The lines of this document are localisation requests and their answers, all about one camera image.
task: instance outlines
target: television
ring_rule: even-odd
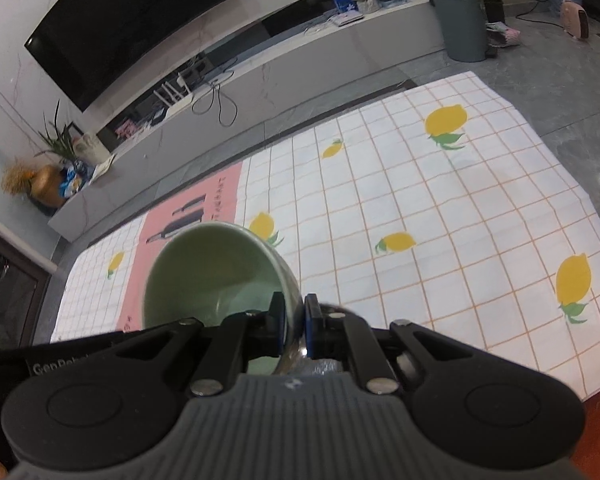
[[[58,0],[25,48],[85,111],[145,53],[223,1]]]

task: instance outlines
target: lemon print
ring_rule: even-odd
[[[462,105],[444,106],[432,111],[424,123],[429,139],[437,143],[444,150],[461,150],[464,146],[450,146],[458,142],[464,134],[453,132],[462,128],[467,120],[467,114]]]
[[[584,323],[586,319],[575,319],[587,306],[579,303],[591,287],[591,269],[586,254],[569,256],[560,264],[555,277],[555,295],[560,308],[570,323]]]
[[[258,216],[251,221],[249,224],[249,231],[255,234],[261,240],[273,245],[274,247],[280,245],[282,240],[278,240],[278,232],[275,233],[275,224],[271,215],[267,213],[258,213]]]
[[[411,249],[415,244],[416,242],[410,234],[405,232],[393,233],[385,236],[378,242],[376,245],[376,254],[381,252],[385,253],[387,251],[399,253]]]
[[[109,262],[109,268],[107,269],[107,279],[110,280],[113,274],[118,270],[118,267],[122,263],[122,258],[125,257],[125,253],[118,253],[113,256]]]
[[[322,158],[329,158],[330,156],[335,155],[342,149],[342,140],[336,139],[333,141],[333,144],[329,146],[324,152],[322,152]]]

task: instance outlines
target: yellow lemon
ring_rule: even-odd
[[[462,105],[445,106],[434,110],[425,121],[425,130],[431,137],[450,134],[466,123],[467,115]]]
[[[411,249],[415,244],[415,240],[408,233],[392,233],[378,242],[376,245],[376,253],[379,253],[380,251],[393,251],[394,253],[399,253]]]
[[[125,257],[125,253],[118,253],[113,256],[111,261],[109,262],[109,268],[107,269],[107,279],[110,279],[113,276],[113,273],[118,270],[118,267],[122,263],[122,258]]]
[[[555,295],[561,306],[578,303],[591,287],[591,269],[586,254],[569,256],[555,277]]]
[[[330,156],[335,155],[342,149],[342,141],[340,139],[336,139],[333,141],[333,144],[329,146],[324,152],[322,152],[322,158],[329,158]]]
[[[273,234],[273,218],[267,213],[259,213],[249,224],[249,231],[257,235],[264,241],[267,241]]]

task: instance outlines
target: gray trash can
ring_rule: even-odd
[[[449,57],[464,62],[484,60],[487,29],[480,0],[433,0],[433,3]]]

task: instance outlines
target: green cup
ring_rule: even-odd
[[[285,297],[288,348],[302,330],[302,296],[286,262],[243,227],[197,224],[173,238],[156,258],[144,290],[142,326],[186,317],[217,326],[230,314],[268,310],[274,292]]]

